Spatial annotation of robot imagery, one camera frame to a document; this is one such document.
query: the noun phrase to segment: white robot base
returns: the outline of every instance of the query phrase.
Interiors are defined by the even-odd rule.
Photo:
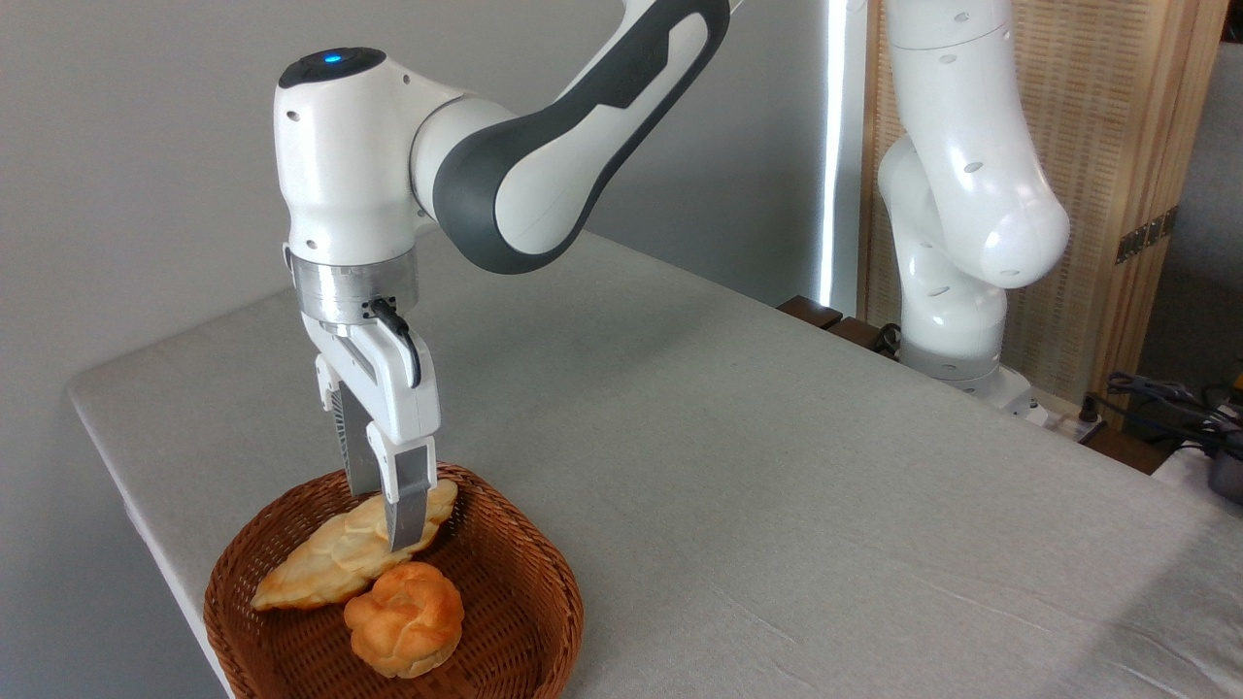
[[[1035,396],[1032,393],[1032,382],[1009,367],[998,364],[997,368],[978,378],[941,381],[946,386],[970,393],[994,408],[1039,427],[1045,427],[1049,420],[1049,412],[1037,403]]]

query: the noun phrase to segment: wicker basket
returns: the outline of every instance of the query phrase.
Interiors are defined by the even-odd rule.
[[[415,560],[440,568],[466,608],[445,664],[414,679],[385,679],[349,649],[343,604],[255,612],[259,581],[324,520],[354,507],[343,471],[277,498],[237,534],[211,571],[208,638],[237,697],[551,698],[578,657],[583,603],[569,566],[522,512],[469,470],[440,464],[457,483],[454,514]]]

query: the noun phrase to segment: bread roll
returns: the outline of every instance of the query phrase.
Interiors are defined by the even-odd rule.
[[[449,659],[462,637],[462,598],[434,566],[401,563],[346,604],[354,654],[384,677],[419,677]]]
[[[440,479],[428,491],[423,537],[393,552],[389,552],[383,495],[331,517],[260,581],[250,606],[261,612],[276,607],[313,609],[349,599],[384,571],[430,546],[440,525],[452,514],[456,499],[457,484]]]

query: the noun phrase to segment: cord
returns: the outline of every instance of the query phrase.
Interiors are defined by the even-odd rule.
[[[897,323],[885,323],[880,326],[880,335],[873,343],[873,352],[889,352],[897,354],[897,348],[902,345],[902,327]]]
[[[1165,432],[1165,433],[1175,435],[1175,437],[1180,437],[1185,442],[1195,442],[1196,444],[1199,444],[1202,447],[1208,447],[1208,448],[1212,448],[1214,450],[1224,450],[1227,454],[1234,456],[1236,459],[1243,459],[1243,447],[1241,447],[1238,443],[1232,443],[1228,439],[1228,437],[1226,439],[1216,439],[1214,437],[1209,437],[1209,435],[1217,435],[1217,434],[1226,434],[1226,435],[1228,435],[1228,434],[1236,432],[1238,428],[1236,425],[1233,425],[1233,424],[1231,425],[1231,428],[1224,429],[1224,430],[1219,429],[1214,424],[1214,425],[1206,425],[1201,432],[1191,432],[1191,430],[1186,430],[1186,429],[1177,428],[1177,427],[1173,427],[1173,425],[1167,425],[1167,424],[1163,424],[1163,423],[1160,423],[1160,422],[1145,418],[1144,415],[1141,415],[1141,414],[1139,414],[1139,413],[1136,413],[1134,410],[1127,410],[1126,408],[1122,408],[1121,405],[1116,405],[1114,403],[1110,403],[1109,400],[1105,400],[1104,398],[1101,398],[1100,396],[1098,396],[1095,393],[1089,393],[1088,398],[1090,398],[1091,400],[1094,400],[1098,405],[1104,405],[1104,407],[1109,408],[1110,410],[1114,410],[1115,413],[1117,413],[1117,414],[1120,414],[1120,415],[1122,415],[1122,417],[1125,417],[1125,418],[1127,418],[1130,420],[1134,420],[1137,424],[1141,424],[1144,427],[1147,427],[1147,428],[1151,428],[1151,429],[1156,429],[1156,430],[1160,430],[1160,432]]]

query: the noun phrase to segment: white robotic arm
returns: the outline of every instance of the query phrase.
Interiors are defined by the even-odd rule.
[[[374,49],[312,53],[281,76],[285,259],[351,489],[383,490],[394,549],[421,535],[436,481],[435,372],[403,317],[418,299],[415,236],[439,225],[467,259],[501,274],[558,257],[712,57],[741,1],[625,0],[600,52],[551,106],[523,117]]]
[[[1009,0],[885,6],[907,131],[879,175],[902,286],[900,358],[1025,417],[1030,386],[1001,366],[1004,290],[1048,274],[1070,228],[1019,103]]]

